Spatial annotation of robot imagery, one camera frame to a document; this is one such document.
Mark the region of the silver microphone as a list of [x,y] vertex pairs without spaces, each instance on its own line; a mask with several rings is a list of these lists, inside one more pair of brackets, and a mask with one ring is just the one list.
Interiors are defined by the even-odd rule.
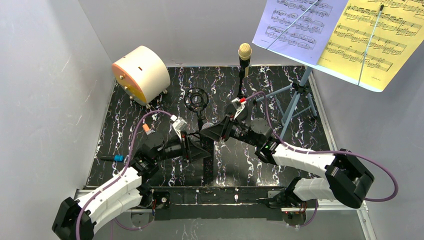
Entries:
[[204,124],[202,125],[201,130],[203,131],[203,130],[209,129],[209,128],[213,127],[213,126],[214,126],[214,124],[213,124],[213,123],[211,123],[211,122],[206,122],[206,123],[204,123]]

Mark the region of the black tripod microphone stand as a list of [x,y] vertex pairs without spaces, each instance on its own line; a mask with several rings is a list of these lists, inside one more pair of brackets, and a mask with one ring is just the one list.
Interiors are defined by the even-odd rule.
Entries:
[[203,159],[203,176],[201,183],[203,187],[210,186],[214,179],[215,144],[212,139],[200,134],[200,130],[209,124],[209,122],[206,122],[205,116],[205,110],[209,103],[209,96],[202,88],[192,87],[185,93],[183,101],[185,107],[195,113],[197,117],[197,130],[193,135],[199,138],[202,148],[210,154],[209,157]]

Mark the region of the beige microphone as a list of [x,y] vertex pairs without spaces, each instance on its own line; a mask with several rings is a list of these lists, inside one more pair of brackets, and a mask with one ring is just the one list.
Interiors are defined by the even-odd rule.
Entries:
[[[243,81],[244,78],[248,76],[249,73],[249,65],[250,65],[250,61],[251,61],[251,55],[252,55],[252,48],[248,43],[242,43],[239,46],[239,49],[237,51],[238,53],[238,57],[239,57],[239,64],[240,64],[240,69],[239,69],[239,86],[238,86],[238,93],[237,93],[237,98],[246,98],[246,96],[244,96],[242,88],[243,88]],[[225,109],[225,113],[233,116],[235,114],[236,110],[233,107],[232,103],[230,103],[229,105],[227,105],[226,109]],[[241,112],[241,114],[235,119],[237,122],[242,122],[244,121],[248,116],[248,111],[245,107],[245,109]]]

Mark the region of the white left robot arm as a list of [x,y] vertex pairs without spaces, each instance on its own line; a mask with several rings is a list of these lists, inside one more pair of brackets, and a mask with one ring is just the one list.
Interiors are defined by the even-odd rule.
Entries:
[[161,133],[150,133],[127,168],[91,192],[63,200],[51,229],[61,240],[91,240],[112,219],[142,205],[151,194],[150,185],[143,180],[159,170],[158,162],[178,157],[191,162],[210,156],[201,142],[192,141],[186,132],[168,142]]

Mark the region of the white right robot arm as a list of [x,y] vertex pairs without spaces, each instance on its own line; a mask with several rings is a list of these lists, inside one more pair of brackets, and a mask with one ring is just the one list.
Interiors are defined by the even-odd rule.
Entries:
[[316,176],[296,177],[283,193],[263,200],[269,207],[317,199],[337,200],[358,209],[375,179],[361,161],[345,149],[321,153],[281,143],[263,118],[255,118],[250,125],[245,125],[226,116],[219,123],[204,127],[200,134],[216,142],[234,138],[254,146],[255,155],[264,163],[296,168]]

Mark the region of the black and blue marker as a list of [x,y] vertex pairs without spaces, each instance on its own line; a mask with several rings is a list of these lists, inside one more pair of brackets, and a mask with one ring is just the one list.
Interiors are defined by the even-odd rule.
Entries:
[[102,161],[109,161],[109,162],[123,162],[125,157],[123,155],[101,155],[97,157],[99,160]]

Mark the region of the blue music stand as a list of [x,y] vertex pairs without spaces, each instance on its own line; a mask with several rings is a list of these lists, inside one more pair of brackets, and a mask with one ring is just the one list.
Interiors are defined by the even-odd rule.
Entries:
[[[310,66],[307,66],[305,68],[305,72],[302,75],[302,78],[300,80],[300,82],[293,82],[291,85],[287,85],[281,89],[278,89],[276,91],[273,91],[269,94],[266,94],[265,96],[259,97],[255,100],[253,100],[253,103],[256,104],[257,102],[262,102],[264,99],[269,99],[271,97],[274,97],[275,100],[277,101],[277,97],[276,95],[278,94],[282,94],[283,92],[287,92],[289,90],[294,90],[294,94],[291,97],[291,100],[286,108],[286,111],[282,111],[282,109],[280,109],[280,112],[282,114],[282,130],[280,132],[280,138],[282,139],[288,129],[288,125],[291,121],[292,118],[297,117],[299,115],[301,115],[304,112],[307,111],[311,111],[312,113],[312,119],[316,119],[318,117],[318,111],[315,107],[314,101],[313,101],[313,96],[312,96],[312,91],[309,85],[307,85],[307,81],[309,80],[309,77],[312,73],[313,68]],[[297,104],[299,103],[301,97],[305,97],[308,100],[308,106],[298,112],[295,112],[296,108],[297,108]]]

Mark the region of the white and orange drum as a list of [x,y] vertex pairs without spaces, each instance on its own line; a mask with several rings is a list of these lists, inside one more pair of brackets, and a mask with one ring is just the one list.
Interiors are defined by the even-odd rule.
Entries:
[[119,85],[142,106],[149,107],[171,84],[165,63],[143,45],[112,63],[111,69]]

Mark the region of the lavender sheet music page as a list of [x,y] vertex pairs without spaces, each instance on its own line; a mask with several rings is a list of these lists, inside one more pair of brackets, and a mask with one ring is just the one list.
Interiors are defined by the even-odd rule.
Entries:
[[305,65],[317,65],[346,0],[268,0],[253,44]]

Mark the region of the yellow sheet music page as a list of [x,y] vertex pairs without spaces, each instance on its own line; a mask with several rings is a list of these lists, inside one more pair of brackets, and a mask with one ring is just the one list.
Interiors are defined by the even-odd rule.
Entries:
[[317,69],[379,93],[423,40],[422,0],[349,0]]

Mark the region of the aluminium frame rail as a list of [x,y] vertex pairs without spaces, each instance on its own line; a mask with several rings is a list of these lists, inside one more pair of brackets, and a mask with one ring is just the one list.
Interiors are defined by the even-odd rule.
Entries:
[[124,212],[135,214],[153,210],[157,221],[178,219],[267,219],[300,227],[318,211],[349,211],[335,199],[310,199],[293,205],[280,202],[267,207],[282,189],[273,187],[139,187],[120,198]]

